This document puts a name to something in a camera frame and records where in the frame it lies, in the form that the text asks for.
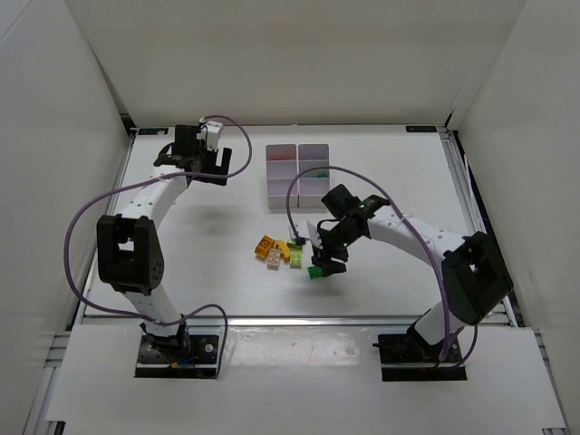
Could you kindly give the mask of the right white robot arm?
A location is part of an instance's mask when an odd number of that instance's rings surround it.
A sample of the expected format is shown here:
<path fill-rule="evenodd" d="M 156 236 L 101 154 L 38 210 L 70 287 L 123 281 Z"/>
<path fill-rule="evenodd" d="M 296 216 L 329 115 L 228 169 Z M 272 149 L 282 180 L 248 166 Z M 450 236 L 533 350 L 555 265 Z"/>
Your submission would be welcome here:
<path fill-rule="evenodd" d="M 484 232 L 450 233 L 403 215 L 387 198 L 357 198 L 344 185 L 322 202 L 333 226 L 305 227 L 312 262 L 323 276 L 345 272 L 348 248 L 361 237 L 396 247 L 433 269 L 440 301 L 407 332 L 426 353 L 447 351 L 462 328 L 478 325 L 514 288 L 498 243 Z"/>

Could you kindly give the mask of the orange lego brick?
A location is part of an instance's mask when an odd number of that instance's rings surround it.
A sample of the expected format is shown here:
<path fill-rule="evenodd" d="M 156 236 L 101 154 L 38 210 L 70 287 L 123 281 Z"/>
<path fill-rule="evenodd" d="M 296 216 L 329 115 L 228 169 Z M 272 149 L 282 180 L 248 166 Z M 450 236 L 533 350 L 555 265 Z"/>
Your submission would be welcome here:
<path fill-rule="evenodd" d="M 275 245 L 275 240 L 269 236 L 263 236 L 255 248 L 255 255 L 264 260 L 268 257 L 270 250 Z"/>

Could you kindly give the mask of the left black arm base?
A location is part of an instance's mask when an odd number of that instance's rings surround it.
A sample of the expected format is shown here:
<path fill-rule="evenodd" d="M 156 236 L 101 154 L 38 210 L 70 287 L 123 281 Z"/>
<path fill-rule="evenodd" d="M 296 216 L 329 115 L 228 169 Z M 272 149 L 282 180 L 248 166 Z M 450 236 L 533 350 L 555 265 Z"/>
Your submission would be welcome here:
<path fill-rule="evenodd" d="M 183 350 L 163 349 L 143 335 L 137 352 L 134 377 L 141 379 L 215 379 L 221 337 L 194 333 Z"/>

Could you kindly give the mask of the red curved lego brick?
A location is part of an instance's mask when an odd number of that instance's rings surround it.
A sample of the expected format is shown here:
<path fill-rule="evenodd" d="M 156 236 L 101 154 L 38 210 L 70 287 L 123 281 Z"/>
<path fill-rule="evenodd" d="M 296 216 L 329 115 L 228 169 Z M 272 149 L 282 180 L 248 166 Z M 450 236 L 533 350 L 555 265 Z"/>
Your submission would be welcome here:
<path fill-rule="evenodd" d="M 274 153 L 266 156 L 267 161 L 295 160 L 294 153 Z"/>

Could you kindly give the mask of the green lego plate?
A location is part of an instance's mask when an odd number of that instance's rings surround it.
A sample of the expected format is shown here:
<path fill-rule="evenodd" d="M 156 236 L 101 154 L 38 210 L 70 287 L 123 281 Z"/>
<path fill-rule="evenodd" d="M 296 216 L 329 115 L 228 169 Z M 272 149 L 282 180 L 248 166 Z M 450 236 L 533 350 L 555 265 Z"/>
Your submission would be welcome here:
<path fill-rule="evenodd" d="M 320 279 L 328 276 L 327 271 L 321 268 L 320 266 L 309 266 L 307 268 L 307 274 L 311 280 Z"/>

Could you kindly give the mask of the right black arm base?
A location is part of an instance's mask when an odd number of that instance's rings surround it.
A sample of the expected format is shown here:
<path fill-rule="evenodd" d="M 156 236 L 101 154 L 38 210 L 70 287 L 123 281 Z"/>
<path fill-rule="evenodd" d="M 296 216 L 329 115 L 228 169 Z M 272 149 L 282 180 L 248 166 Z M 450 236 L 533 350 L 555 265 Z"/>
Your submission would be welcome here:
<path fill-rule="evenodd" d="M 459 382 L 468 379 L 458 339 L 440 361 L 440 349 L 425 350 L 405 333 L 383 333 L 372 347 L 379 352 L 383 382 Z"/>

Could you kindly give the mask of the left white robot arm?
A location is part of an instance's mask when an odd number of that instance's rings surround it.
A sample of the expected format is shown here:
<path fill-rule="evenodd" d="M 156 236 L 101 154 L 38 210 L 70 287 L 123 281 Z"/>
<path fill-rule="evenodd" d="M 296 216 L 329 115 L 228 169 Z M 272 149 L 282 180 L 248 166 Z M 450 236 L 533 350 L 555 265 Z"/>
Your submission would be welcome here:
<path fill-rule="evenodd" d="M 158 227 L 193 180 L 227 184 L 224 177 L 232 150 L 223 149 L 222 162 L 217 164 L 222 128 L 217 121 L 176 126 L 174 141 L 153 163 L 151 183 L 140 188 L 120 212 L 97 222 L 101 281 L 146 317 L 141 329 L 151 346 L 167 357 L 179 358 L 189 351 L 189 333 L 161 284 L 165 265 Z"/>

